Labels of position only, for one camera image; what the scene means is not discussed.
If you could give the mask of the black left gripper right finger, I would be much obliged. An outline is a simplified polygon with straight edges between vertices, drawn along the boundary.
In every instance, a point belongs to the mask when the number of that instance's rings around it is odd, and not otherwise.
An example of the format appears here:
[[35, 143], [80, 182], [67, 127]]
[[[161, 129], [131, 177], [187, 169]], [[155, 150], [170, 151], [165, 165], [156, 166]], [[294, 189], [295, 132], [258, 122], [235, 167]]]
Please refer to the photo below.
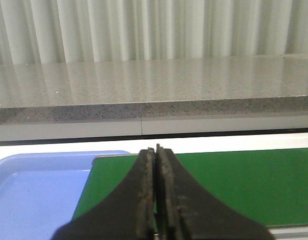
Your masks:
[[204, 189], [169, 148], [156, 146], [157, 228], [161, 240], [272, 240], [268, 229]]

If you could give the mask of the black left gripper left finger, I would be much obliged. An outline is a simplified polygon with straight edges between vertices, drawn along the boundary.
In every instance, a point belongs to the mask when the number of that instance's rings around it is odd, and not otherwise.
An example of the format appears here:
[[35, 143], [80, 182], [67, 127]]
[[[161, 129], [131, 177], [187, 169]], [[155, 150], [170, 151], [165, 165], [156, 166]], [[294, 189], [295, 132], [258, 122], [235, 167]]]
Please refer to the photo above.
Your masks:
[[154, 239], [154, 163], [154, 149], [141, 150], [116, 188], [91, 210], [60, 227], [52, 239]]

